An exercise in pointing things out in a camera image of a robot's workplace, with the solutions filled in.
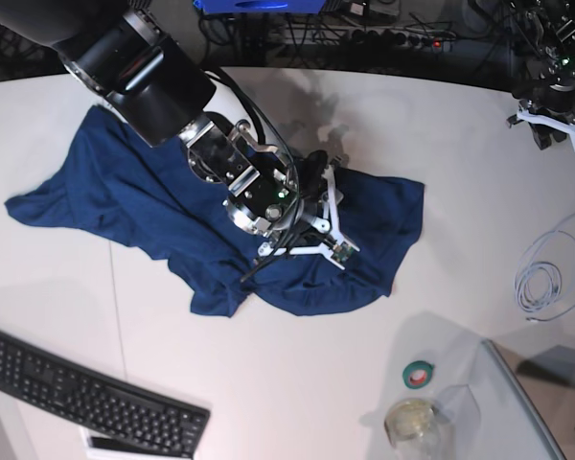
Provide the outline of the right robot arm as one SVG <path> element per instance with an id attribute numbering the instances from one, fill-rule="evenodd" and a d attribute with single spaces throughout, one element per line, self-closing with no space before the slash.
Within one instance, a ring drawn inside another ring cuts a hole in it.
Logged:
<path id="1" fill-rule="evenodd" d="M 330 233 L 334 192 L 306 197 L 287 149 L 206 111 L 216 86 L 148 12 L 126 1 L 0 1 L 0 24 L 54 50 L 148 145 L 179 138 L 193 173 L 228 189 L 241 230 L 281 238 L 303 222 Z"/>

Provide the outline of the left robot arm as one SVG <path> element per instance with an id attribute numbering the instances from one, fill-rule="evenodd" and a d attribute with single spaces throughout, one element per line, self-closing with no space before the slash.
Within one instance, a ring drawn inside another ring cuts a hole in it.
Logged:
<path id="1" fill-rule="evenodd" d="M 526 124 L 540 150 L 567 140 L 575 152 L 575 1 L 509 1 L 534 75 L 517 83 L 508 127 Z"/>

